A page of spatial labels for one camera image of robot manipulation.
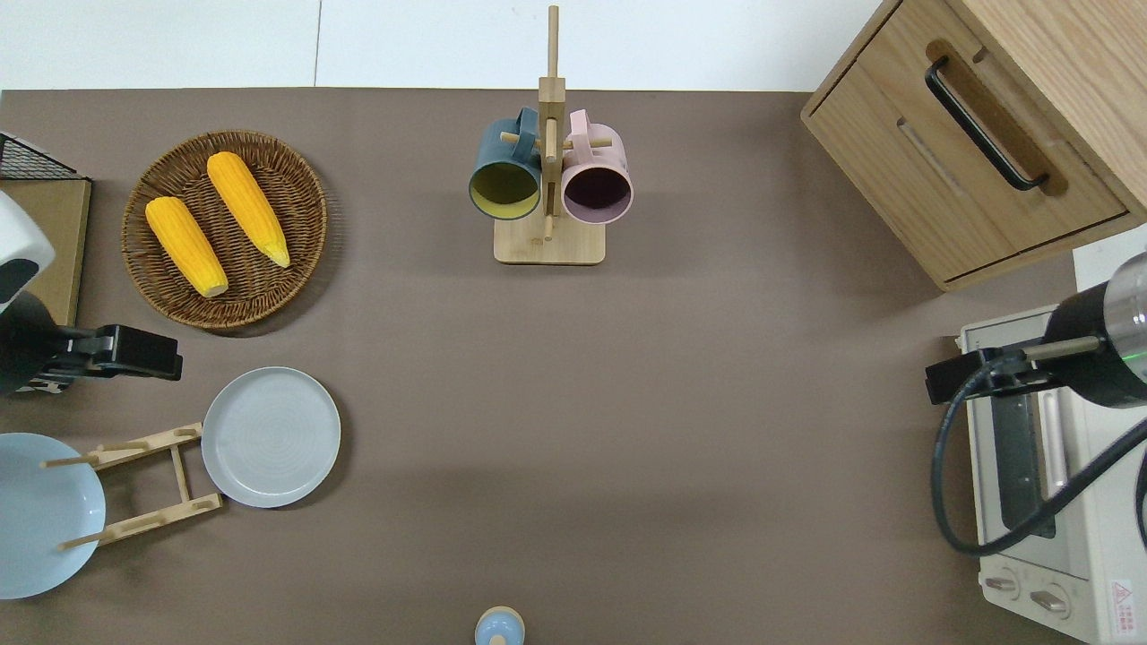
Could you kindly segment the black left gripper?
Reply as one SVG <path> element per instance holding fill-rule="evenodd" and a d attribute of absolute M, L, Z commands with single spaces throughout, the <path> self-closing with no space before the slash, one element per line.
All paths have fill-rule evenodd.
<path fill-rule="evenodd" d="M 184 376 L 177 340 L 126 325 L 95 331 L 63 328 L 63 350 L 54 355 L 56 376 L 156 376 L 175 383 Z"/>

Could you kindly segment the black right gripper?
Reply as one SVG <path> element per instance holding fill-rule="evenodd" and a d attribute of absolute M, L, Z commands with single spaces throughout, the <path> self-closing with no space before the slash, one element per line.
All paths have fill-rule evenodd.
<path fill-rule="evenodd" d="M 935 363 L 926 368 L 926 388 L 933 405 L 955 401 L 963 384 L 967 401 L 1044 391 L 1050 374 L 1037 368 L 1020 348 L 975 348 L 972 352 Z"/>

